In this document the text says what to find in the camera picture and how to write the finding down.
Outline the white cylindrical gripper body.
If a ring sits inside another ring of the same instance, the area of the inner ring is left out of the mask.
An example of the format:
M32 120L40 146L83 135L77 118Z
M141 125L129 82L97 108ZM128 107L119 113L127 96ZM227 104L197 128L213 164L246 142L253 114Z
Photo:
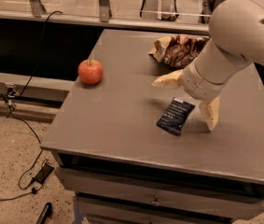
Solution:
M181 83L184 91L196 100L212 101L223 90L225 84L215 84L198 72L197 59L189 64L182 72Z

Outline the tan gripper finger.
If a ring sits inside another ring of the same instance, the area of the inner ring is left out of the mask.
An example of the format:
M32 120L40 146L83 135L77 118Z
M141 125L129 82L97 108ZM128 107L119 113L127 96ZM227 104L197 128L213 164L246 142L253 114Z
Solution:
M219 97L216 97L212 101L201 101L199 104L199 109L201 111L202 117L210 131L212 131L218 123L219 105Z
M152 86L157 88L177 89L181 86L182 74L183 70L180 69L167 75L160 76L152 83Z

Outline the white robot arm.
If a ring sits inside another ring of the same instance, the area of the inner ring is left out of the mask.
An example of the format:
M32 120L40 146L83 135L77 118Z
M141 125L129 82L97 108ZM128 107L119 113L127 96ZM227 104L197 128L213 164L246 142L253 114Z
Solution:
M154 87L181 87L200 102L213 130L219 95L229 79L251 63L264 66L264 0L226 0L209 20L210 40L186 68L158 77Z

